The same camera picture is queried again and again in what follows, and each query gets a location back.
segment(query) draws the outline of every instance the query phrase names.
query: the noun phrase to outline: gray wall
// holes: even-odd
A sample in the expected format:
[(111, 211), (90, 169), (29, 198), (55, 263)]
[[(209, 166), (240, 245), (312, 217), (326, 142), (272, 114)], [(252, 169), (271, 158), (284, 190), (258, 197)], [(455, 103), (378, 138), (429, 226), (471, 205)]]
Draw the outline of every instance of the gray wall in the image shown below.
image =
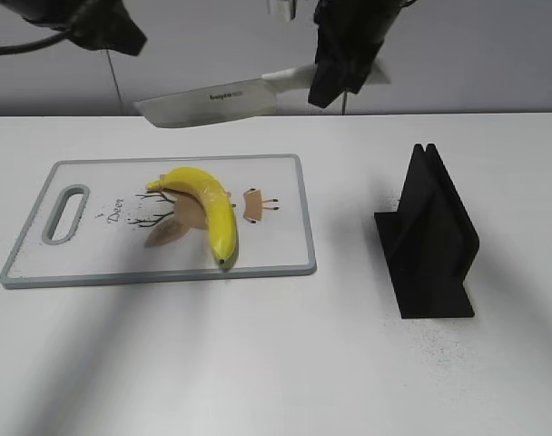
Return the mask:
[[(316, 3), (300, 0), (284, 24), (263, 0), (125, 0), (149, 38), (139, 58), (113, 54), (125, 112), (137, 99), (310, 63)], [(0, 6), (0, 45), (46, 35)], [(380, 58), (392, 84), (352, 96), (349, 113), (552, 111), (552, 0), (419, 0)], [(285, 94), (280, 111), (322, 113), (305, 102), (306, 92)], [(0, 57), (0, 115), (119, 113), (104, 52), (66, 42)]]

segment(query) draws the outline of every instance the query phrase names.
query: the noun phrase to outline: cutting board handle hole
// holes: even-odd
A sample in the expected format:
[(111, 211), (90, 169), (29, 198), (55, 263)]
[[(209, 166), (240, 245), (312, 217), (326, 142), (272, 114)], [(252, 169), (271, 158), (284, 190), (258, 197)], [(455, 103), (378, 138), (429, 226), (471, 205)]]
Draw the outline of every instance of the cutting board handle hole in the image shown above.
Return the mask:
[(83, 216), (89, 193), (87, 186), (73, 184), (58, 194), (42, 234), (45, 243), (58, 245), (72, 239)]

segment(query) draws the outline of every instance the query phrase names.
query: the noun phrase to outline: gray cutting board rim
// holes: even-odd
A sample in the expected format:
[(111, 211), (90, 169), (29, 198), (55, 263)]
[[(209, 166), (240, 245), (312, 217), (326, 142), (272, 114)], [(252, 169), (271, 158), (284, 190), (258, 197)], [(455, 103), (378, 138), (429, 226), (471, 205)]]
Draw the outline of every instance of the gray cutting board rim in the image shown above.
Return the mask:
[[(238, 267), (222, 271), (209, 269), (195, 269), (182, 271), (157, 271), (157, 272), (114, 272), (85, 275), (43, 276), (43, 277), (11, 277), (9, 276), (12, 265), (18, 255), (25, 237), (32, 225), (39, 207), (46, 195), (54, 176), (62, 165), (68, 164), (124, 164), (124, 163), (155, 163), (155, 162), (190, 162), (208, 160), (244, 160), (244, 159), (271, 159), (291, 158), (295, 162), (298, 180), (298, 190), (301, 198), (301, 212), (306, 238), (308, 262), (298, 265), (273, 265), (262, 267)], [(0, 282), (6, 289), (28, 289), (41, 287), (71, 287), (88, 285), (131, 284), (146, 282), (182, 282), (195, 280), (217, 280), (252, 277), (278, 277), (309, 275), (316, 271), (317, 264), (312, 240), (311, 222), (308, 211), (306, 190), (302, 176), (301, 159), (297, 154), (249, 154), (226, 156), (196, 156), (196, 157), (162, 157), (162, 158), (133, 158), (133, 159), (99, 159), (99, 160), (65, 160), (56, 162), (46, 177), (41, 192), (38, 194), (34, 206), (29, 213), (26, 222), (19, 233), (14, 248), (10, 252), (5, 266), (0, 274)]]

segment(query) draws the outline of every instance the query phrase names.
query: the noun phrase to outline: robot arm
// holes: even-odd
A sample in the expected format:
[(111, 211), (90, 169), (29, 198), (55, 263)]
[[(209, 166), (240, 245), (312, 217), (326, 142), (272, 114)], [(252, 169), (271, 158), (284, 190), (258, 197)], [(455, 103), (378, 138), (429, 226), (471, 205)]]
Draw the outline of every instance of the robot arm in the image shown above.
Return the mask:
[(122, 0), (0, 0), (0, 5), (33, 25), (60, 32), (42, 41), (0, 47), (0, 55), (27, 53), (70, 39), (87, 50), (108, 48), (137, 56), (147, 41)]
[[(319, 0), (314, 22), (319, 27), (316, 74), (309, 103), (327, 107), (340, 94), (357, 94), (370, 75), (385, 35), (401, 9), (417, 0)], [(271, 0), (286, 5), (293, 18), (295, 0)], [(138, 55), (146, 42), (122, 0), (0, 0), (33, 25), (60, 34), (45, 40), (0, 47), (0, 55), (25, 53), (68, 38), (88, 50), (111, 49)]]

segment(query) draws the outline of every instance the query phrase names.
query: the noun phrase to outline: deer print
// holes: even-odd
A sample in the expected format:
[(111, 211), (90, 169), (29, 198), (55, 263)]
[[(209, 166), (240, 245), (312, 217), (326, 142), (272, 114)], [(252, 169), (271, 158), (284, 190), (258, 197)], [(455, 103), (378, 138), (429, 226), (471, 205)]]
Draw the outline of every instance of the deer print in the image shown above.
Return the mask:
[(278, 211), (280, 209), (278, 206), (264, 206), (266, 203), (277, 203), (278, 199), (271, 198), (270, 200), (262, 200), (260, 189), (249, 189), (243, 193), (243, 199), (244, 202), (246, 202), (246, 209), (243, 213), (243, 217), (246, 221), (252, 224), (256, 224), (258, 221), (261, 221), (263, 211)]
[(190, 229), (207, 230), (205, 211), (195, 198), (187, 193), (165, 191), (165, 193), (138, 194), (141, 199), (157, 198), (157, 203), (170, 203), (173, 209), (168, 213), (156, 213), (152, 219), (130, 220), (141, 228), (153, 227), (145, 241), (145, 247), (156, 247), (181, 239)]

